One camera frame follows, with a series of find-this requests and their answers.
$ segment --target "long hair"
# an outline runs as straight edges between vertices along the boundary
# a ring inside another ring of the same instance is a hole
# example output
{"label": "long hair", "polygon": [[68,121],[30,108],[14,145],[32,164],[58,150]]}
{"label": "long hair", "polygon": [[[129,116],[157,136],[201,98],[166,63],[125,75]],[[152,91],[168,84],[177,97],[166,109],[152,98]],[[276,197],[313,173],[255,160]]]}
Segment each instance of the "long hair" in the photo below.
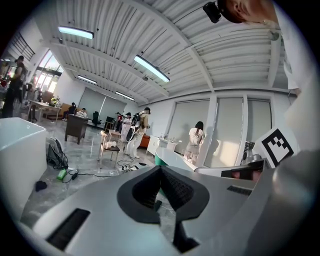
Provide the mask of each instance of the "long hair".
{"label": "long hair", "polygon": [[199,121],[199,122],[197,122],[196,123],[196,125],[195,125],[195,128],[196,128],[196,135],[198,134],[198,132],[199,132],[199,130],[204,130],[204,123],[203,122],[201,122],[201,121]]}

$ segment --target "ceiling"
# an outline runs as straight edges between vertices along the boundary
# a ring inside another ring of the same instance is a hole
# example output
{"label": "ceiling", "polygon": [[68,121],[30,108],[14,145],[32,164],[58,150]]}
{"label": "ceiling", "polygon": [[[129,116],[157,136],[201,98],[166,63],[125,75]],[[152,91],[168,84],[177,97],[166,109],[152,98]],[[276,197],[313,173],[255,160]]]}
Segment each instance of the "ceiling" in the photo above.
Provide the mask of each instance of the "ceiling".
{"label": "ceiling", "polygon": [[[233,24],[224,18],[212,23],[202,9],[208,0],[48,2],[37,25],[64,70],[137,103],[224,87],[287,87],[283,42],[272,42],[262,24]],[[94,38],[62,34],[58,26],[92,31]],[[136,55],[170,82],[136,63]]]}

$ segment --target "woman in white outfit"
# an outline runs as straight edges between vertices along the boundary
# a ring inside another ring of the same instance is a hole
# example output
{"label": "woman in white outfit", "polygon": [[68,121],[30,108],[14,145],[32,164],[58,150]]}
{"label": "woman in white outfit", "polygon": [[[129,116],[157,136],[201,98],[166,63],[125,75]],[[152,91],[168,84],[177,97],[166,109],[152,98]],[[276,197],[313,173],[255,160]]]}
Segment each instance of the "woman in white outfit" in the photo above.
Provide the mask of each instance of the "woman in white outfit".
{"label": "woman in white outfit", "polygon": [[204,123],[197,122],[195,127],[189,131],[189,143],[186,146],[184,159],[193,165],[196,164],[199,155],[200,144],[204,141]]}
{"label": "woman in white outfit", "polygon": [[221,14],[232,23],[274,22],[279,25],[287,60],[284,71],[288,78],[288,89],[299,95],[304,88],[316,81],[317,65],[314,56],[301,33],[284,13],[271,0],[218,0]]}
{"label": "woman in white outfit", "polygon": [[127,134],[131,127],[131,113],[125,114],[127,117],[122,120],[121,142],[127,142]]}

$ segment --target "gray floor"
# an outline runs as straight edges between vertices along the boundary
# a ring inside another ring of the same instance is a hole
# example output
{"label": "gray floor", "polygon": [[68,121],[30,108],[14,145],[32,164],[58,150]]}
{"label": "gray floor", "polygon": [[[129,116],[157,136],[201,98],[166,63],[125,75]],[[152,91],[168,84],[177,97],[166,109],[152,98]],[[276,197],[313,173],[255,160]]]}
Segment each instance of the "gray floor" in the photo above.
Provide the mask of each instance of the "gray floor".
{"label": "gray floor", "polygon": [[[111,153],[103,153],[102,169],[99,168],[99,162],[97,161],[99,153],[99,143],[101,141],[100,129],[88,126],[85,132],[85,138],[81,139],[80,144],[77,144],[77,138],[68,136],[67,141],[65,141],[65,130],[67,123],[64,121],[58,121],[57,125],[49,120],[42,120],[38,125],[43,126],[47,129],[47,137],[57,137],[63,147],[64,153],[68,158],[69,168],[78,169],[81,173],[91,173],[99,176],[107,176],[110,173],[114,173],[116,168],[115,165],[115,153],[113,154],[112,160],[110,160]],[[124,143],[118,145],[120,153],[118,154],[118,161],[120,160],[130,160],[130,158],[123,153]],[[142,162],[150,166],[155,165],[154,156],[148,153],[146,155],[145,148],[138,148],[137,155],[140,156],[139,160],[135,160],[133,163]],[[96,182],[102,179],[112,179],[96,177],[93,175],[82,175],[78,176],[77,179],[72,180],[69,183],[62,183],[57,180],[57,175],[59,171],[48,165],[47,170],[41,177],[41,181],[46,182],[47,188],[36,192],[35,190],[30,195],[24,211],[22,213],[21,221],[27,226],[32,228],[36,221],[44,214],[47,210],[63,201],[73,193],[77,192],[84,186]],[[68,181],[70,176],[66,176],[63,181]],[[160,229],[162,230],[165,237],[172,241],[174,237],[175,219],[176,213],[172,210],[168,200],[158,194],[157,200],[162,201],[162,207],[158,210],[161,220]]]}

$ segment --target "office chair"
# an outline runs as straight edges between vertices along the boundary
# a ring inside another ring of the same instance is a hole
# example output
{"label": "office chair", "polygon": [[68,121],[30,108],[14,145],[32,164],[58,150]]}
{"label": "office chair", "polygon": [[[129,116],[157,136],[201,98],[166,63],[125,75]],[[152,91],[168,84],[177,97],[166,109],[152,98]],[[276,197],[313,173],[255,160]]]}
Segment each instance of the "office chair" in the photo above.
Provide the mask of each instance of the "office chair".
{"label": "office chair", "polygon": [[92,119],[92,123],[97,126],[98,125],[98,117],[99,117],[99,112],[96,111],[93,113],[93,119]]}

